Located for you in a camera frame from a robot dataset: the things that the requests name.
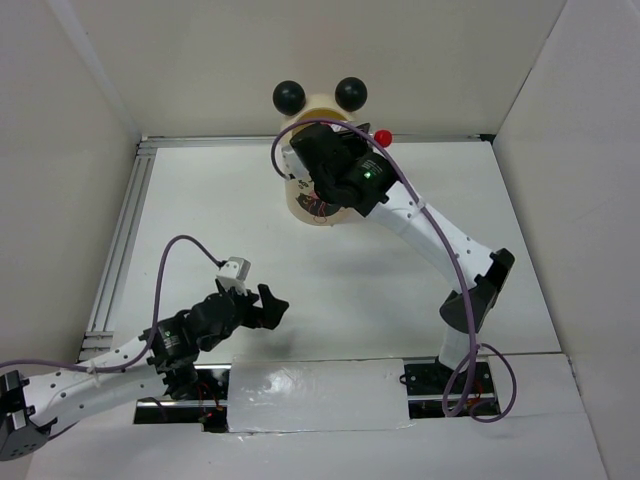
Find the red label clear bottle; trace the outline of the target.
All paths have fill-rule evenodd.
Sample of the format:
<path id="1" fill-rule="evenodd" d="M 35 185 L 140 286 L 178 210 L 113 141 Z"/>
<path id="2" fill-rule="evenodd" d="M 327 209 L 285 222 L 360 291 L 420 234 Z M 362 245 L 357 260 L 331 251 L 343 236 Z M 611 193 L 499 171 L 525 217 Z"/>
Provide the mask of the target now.
<path id="1" fill-rule="evenodd" d="M 373 133 L 362 129 L 347 130 L 341 132 L 340 135 L 349 145 L 361 145 L 364 149 L 371 149 L 376 145 L 386 149 L 394 140 L 393 134 L 385 129 L 377 130 Z"/>

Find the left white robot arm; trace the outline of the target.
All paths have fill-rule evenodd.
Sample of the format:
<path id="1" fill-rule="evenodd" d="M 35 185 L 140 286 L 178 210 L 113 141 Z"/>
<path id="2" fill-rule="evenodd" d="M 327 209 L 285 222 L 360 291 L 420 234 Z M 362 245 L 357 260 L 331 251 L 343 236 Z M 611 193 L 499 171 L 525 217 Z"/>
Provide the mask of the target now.
<path id="1" fill-rule="evenodd" d="M 27 377 L 1 376 L 1 458 L 17 460 L 85 418 L 151 397 L 189 397 L 196 390 L 195 362 L 239 327 L 278 327 L 289 304 L 265 284 L 244 294 L 216 292 L 158 322 L 126 344 L 72 369 Z"/>

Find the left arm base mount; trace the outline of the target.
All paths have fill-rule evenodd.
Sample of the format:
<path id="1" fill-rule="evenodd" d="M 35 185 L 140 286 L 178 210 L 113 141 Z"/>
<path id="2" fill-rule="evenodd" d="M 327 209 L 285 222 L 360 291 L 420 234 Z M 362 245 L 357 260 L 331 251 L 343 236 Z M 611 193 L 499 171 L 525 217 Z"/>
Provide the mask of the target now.
<path id="1" fill-rule="evenodd" d="M 180 399 L 166 395 L 138 401 L 133 424 L 196 425 L 203 432 L 226 433 L 231 365 L 202 364 L 195 369 L 198 380 Z"/>

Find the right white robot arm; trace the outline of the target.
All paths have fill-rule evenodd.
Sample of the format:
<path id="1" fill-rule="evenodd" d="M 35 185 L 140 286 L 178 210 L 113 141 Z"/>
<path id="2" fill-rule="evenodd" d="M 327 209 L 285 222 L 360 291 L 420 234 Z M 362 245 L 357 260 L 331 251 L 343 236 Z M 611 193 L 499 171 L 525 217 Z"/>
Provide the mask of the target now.
<path id="1" fill-rule="evenodd" d="M 434 266 L 451 292 L 439 312 L 446 323 L 436 379 L 448 392 L 471 379 L 464 361 L 514 265 L 507 249 L 474 241 L 424 202 L 377 143 L 350 126 L 336 131 L 312 123 L 295 133 L 289 148 L 297 169 L 306 171 L 323 201 L 352 209 L 398 235 Z"/>

